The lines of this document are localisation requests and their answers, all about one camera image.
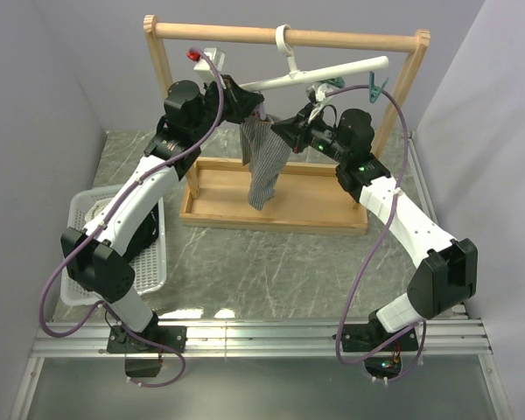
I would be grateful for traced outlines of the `purple clothespin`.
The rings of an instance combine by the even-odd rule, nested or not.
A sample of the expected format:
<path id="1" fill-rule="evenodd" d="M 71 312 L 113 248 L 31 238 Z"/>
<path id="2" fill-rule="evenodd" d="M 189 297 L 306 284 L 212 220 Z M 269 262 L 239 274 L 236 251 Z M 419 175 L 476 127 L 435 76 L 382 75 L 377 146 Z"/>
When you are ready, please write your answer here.
<path id="1" fill-rule="evenodd" d="M 260 103 L 256 110 L 255 110 L 255 113 L 256 115 L 258 116 L 258 118 L 262 121 L 266 121 L 267 120 L 267 115 L 266 115 L 266 111 L 265 111 L 265 107 L 264 107 L 264 103 Z"/>

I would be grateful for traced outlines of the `grey striped boxer underwear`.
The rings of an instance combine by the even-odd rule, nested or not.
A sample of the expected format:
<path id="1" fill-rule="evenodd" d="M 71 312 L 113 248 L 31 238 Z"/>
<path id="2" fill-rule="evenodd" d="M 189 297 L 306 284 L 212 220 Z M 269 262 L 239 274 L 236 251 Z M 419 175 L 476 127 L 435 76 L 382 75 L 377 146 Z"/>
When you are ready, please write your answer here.
<path id="1" fill-rule="evenodd" d="M 271 126 L 272 122 L 254 115 L 240 125 L 241 161 L 251 174 L 248 203 L 257 211 L 274 197 L 279 174 L 291 154 L 291 149 Z"/>

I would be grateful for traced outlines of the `white plastic hanger bar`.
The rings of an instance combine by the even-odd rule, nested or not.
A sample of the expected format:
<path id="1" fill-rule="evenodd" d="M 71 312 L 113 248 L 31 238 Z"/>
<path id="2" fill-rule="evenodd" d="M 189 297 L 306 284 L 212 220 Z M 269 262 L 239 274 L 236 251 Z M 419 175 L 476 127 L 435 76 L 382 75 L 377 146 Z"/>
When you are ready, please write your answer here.
<path id="1" fill-rule="evenodd" d="M 310 84 L 351 74 L 368 73 L 389 66 L 389 58 L 387 56 L 380 56 L 336 66 L 327 66 L 310 71 L 302 71 L 298 68 L 292 47 L 285 41 L 286 31 L 290 29 L 291 27 L 289 25 L 283 24 L 278 26 L 275 30 L 275 44 L 278 51 L 286 58 L 289 72 L 285 76 L 241 84 L 240 87 L 242 89 L 249 92 L 262 92 L 265 90 L 286 88 L 288 86 Z"/>

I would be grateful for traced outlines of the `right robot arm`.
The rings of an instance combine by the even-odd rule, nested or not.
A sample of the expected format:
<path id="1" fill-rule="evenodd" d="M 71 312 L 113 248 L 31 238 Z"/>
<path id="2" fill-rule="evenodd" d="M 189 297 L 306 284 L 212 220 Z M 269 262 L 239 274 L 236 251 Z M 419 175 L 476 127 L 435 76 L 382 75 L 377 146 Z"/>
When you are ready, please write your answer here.
<path id="1" fill-rule="evenodd" d="M 370 315 L 365 340 L 388 349 L 403 328 L 433 319 L 475 295 L 476 246 L 445 232 L 397 185 L 371 151 L 375 132 L 368 112 L 350 108 L 330 126 L 307 105 L 271 128 L 293 152 L 312 147 L 337 162 L 342 189 L 384 223 L 416 267 L 406 292 Z"/>

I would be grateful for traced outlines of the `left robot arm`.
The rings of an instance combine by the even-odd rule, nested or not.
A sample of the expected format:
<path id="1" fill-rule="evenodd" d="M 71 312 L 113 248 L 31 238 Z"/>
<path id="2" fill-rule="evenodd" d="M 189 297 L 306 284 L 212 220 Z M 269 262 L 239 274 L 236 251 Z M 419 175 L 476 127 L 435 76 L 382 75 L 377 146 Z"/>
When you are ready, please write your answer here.
<path id="1" fill-rule="evenodd" d="M 108 305 L 136 350 L 148 352 L 159 340 L 158 316 L 137 293 L 130 265 L 158 237 L 159 200 L 193 167 L 221 123 L 242 123 L 263 101 L 228 75 L 204 87 L 173 83 L 133 177 L 83 229 L 70 227 L 61 236 L 68 276 Z"/>

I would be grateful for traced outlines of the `black underwear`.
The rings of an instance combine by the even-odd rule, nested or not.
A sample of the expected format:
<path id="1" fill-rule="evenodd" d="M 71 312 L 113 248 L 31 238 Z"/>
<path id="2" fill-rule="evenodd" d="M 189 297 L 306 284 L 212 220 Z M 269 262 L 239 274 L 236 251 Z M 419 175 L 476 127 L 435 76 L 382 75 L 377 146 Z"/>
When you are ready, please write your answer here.
<path id="1" fill-rule="evenodd" d="M 123 258 L 130 263 L 142 251 L 154 243 L 159 236 L 159 205 L 156 204 L 143 219 L 131 237 Z"/>

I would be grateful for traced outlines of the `wooden hanging rack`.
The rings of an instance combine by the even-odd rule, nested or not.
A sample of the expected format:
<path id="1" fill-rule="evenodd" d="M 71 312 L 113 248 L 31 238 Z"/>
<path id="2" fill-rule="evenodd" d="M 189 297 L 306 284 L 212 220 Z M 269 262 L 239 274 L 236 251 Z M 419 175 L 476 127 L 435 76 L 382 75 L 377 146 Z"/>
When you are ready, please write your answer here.
<path id="1" fill-rule="evenodd" d="M 301 31 L 287 24 L 271 28 L 161 23 L 154 15 L 143 30 L 158 84 L 166 93 L 173 82 L 165 40 L 202 40 L 273 45 L 287 59 L 283 77 L 250 82 L 243 89 L 263 90 L 309 84 L 349 74 L 371 73 L 388 66 L 385 53 L 406 53 L 393 96 L 404 104 L 431 42 L 422 29 L 413 36 L 353 32 Z M 294 47 L 376 51 L 379 57 L 303 71 Z M 189 226 L 274 230 L 310 234 L 364 235 L 368 216 L 339 186 L 331 164 L 295 163 L 284 143 L 270 131 L 270 119 L 249 118 L 241 126 L 241 158 L 201 157 L 186 174 L 180 210 Z"/>

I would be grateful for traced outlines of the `light teal clothespin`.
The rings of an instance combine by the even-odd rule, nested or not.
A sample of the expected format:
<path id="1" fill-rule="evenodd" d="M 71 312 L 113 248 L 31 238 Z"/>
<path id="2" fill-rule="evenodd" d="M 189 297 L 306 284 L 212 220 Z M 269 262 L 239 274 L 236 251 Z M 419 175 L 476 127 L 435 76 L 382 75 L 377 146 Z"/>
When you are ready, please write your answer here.
<path id="1" fill-rule="evenodd" d="M 383 90 L 389 83 L 389 78 L 386 78 L 383 83 L 377 85 L 375 83 L 375 73 L 370 72 L 368 76 L 368 101 L 371 104 L 375 104 L 376 101 L 381 97 Z"/>

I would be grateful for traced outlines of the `white cloth garment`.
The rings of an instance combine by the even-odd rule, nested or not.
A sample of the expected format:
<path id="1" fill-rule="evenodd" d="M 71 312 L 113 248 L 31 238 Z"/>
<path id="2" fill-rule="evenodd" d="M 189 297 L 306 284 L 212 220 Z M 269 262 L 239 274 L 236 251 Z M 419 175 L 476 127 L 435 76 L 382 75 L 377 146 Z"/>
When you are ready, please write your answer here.
<path id="1" fill-rule="evenodd" d="M 97 217 L 99 214 L 103 212 L 105 207 L 109 204 L 109 199 L 101 199 L 97 200 L 92 207 L 87 211 L 87 213 L 84 216 L 84 220 L 86 223 L 93 220 L 95 217 Z"/>

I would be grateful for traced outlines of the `white plastic basket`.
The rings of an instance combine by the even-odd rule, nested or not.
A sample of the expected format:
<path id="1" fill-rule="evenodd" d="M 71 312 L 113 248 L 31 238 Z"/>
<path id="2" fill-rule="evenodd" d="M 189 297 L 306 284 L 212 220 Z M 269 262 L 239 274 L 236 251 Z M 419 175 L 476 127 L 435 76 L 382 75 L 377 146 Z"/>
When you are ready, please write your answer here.
<path id="1" fill-rule="evenodd" d="M 86 225 L 84 216 L 97 200 L 112 200 L 122 185 L 102 186 L 75 194 L 71 200 L 67 225 L 82 230 Z M 135 257 L 130 266 L 135 271 L 134 288 L 139 295 L 158 291 L 166 282 L 166 245 L 164 201 L 159 205 L 159 236 L 147 249 Z M 65 305 L 92 305 L 98 300 L 93 293 L 84 290 L 63 269 L 60 285 L 60 299 Z"/>

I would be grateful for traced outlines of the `aluminium mounting rail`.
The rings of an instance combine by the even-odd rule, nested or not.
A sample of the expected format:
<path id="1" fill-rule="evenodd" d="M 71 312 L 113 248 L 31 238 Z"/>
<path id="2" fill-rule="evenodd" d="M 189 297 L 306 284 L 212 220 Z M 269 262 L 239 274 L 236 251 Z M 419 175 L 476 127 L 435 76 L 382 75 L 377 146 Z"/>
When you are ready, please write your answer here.
<path id="1" fill-rule="evenodd" d="M 185 326 L 186 358 L 287 358 L 333 357 L 333 319 L 275 318 L 181 319 L 168 326 Z M 103 323 L 84 325 L 74 335 L 54 339 L 39 331 L 33 358 L 115 358 L 108 352 L 109 328 Z M 427 323 L 426 355 L 470 355 L 492 352 L 487 333 L 478 319 L 441 319 Z"/>

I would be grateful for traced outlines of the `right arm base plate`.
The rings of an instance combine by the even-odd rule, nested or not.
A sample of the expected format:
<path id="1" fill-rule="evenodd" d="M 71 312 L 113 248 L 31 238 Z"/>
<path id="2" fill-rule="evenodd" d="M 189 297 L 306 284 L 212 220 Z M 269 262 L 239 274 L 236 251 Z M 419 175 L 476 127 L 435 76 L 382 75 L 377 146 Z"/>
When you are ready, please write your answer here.
<path id="1" fill-rule="evenodd" d="M 393 337 L 393 333 L 376 332 L 370 324 L 345 324 L 341 334 L 341 349 L 345 353 L 367 353 Z M 406 332 L 383 348 L 383 351 L 416 351 L 419 348 L 415 330 Z"/>

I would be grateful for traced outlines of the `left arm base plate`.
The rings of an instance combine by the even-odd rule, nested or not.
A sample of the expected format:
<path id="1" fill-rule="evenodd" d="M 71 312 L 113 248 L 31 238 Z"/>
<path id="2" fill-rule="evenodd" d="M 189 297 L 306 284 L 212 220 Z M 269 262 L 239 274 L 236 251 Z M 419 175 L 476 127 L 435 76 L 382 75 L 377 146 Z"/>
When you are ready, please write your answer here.
<path id="1" fill-rule="evenodd" d="M 158 325 L 143 333 L 131 332 L 122 325 L 113 325 L 107 344 L 108 354 L 153 354 L 170 347 L 183 353 L 187 328 L 184 325 Z"/>

